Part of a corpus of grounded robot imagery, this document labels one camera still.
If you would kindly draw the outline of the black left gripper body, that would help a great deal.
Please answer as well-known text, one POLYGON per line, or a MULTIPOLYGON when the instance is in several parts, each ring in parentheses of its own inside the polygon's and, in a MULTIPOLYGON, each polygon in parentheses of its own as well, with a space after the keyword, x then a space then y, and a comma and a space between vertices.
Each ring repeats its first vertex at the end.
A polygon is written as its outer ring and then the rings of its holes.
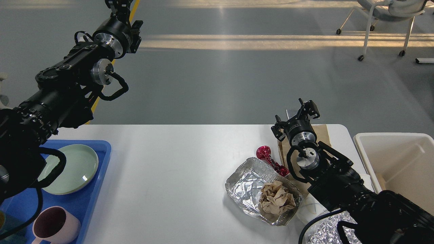
POLYGON ((96 29, 93 39, 110 45, 114 51, 114 58, 120 59, 125 54, 135 54, 140 46, 140 44, 132 44, 131 27, 130 24, 109 18, 96 29))

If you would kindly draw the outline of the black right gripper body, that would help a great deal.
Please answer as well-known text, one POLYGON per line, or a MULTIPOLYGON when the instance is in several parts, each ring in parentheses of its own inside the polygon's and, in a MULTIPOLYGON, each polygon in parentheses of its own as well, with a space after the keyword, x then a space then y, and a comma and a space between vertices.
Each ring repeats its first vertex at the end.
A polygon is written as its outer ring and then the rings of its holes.
POLYGON ((283 123, 283 130, 290 146, 306 147, 307 144, 317 145, 317 136, 308 115, 293 116, 283 123))

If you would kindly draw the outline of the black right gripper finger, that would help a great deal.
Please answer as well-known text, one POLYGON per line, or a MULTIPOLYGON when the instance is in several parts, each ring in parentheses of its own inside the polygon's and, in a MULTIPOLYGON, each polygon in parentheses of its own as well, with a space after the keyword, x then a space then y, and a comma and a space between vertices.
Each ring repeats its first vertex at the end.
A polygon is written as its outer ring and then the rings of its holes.
POLYGON ((298 100, 301 104, 301 107, 294 116, 295 121, 310 122, 313 119, 320 118, 319 110, 313 100, 304 101, 301 98, 299 98, 298 100))
POLYGON ((285 138, 286 138, 286 126, 287 126, 287 121, 282 121, 282 119, 276 115, 275 116, 276 122, 275 124, 271 127, 271 130, 273 132, 274 137, 282 142, 285 138))

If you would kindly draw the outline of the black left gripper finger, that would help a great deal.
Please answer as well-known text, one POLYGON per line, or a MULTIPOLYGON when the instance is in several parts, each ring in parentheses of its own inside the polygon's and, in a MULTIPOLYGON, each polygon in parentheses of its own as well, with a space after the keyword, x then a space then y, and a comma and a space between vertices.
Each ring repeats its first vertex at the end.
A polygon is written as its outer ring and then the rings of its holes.
POLYGON ((131 27, 131 34, 132 34, 132 44, 140 44, 141 37, 140 37, 140 29, 143 25, 142 20, 135 20, 131 27))
POLYGON ((130 24, 132 2, 133 0, 106 0, 105 4, 112 12, 110 18, 115 18, 124 24, 130 24))

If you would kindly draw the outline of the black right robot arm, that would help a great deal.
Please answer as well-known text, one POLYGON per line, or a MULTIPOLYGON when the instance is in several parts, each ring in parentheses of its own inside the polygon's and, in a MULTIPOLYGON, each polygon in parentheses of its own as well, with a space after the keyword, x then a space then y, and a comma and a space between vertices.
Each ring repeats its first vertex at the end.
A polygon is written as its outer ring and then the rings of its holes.
POLYGON ((302 243, 305 232, 316 222, 346 211, 355 222, 337 223, 344 244, 349 243, 346 228, 353 229, 363 244, 432 244, 433 215, 391 190, 377 194, 365 187, 348 157, 317 141, 310 123, 310 119, 320 116, 315 102, 302 99, 299 102, 300 109, 287 121, 276 115, 271 130, 276 139, 289 142, 286 160, 292 178, 309 183, 308 193, 328 213, 311 220, 298 242, 302 243))

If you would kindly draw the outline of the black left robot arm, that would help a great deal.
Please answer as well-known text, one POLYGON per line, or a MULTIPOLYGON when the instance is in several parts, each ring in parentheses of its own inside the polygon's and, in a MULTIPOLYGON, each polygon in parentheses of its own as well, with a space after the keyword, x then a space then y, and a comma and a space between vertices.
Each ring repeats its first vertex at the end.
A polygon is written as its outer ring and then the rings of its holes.
POLYGON ((5 239, 22 230, 42 211, 42 189, 52 184, 66 166, 66 156, 42 145, 60 127, 78 128, 93 120, 96 100, 113 101, 129 90, 113 69, 113 60, 135 54, 142 20, 130 21, 131 0, 107 0, 110 17, 90 35, 75 33, 75 46, 59 63, 39 73, 39 91, 19 106, 1 109, 1 202, 28 188, 37 192, 33 216, 1 234, 5 239))

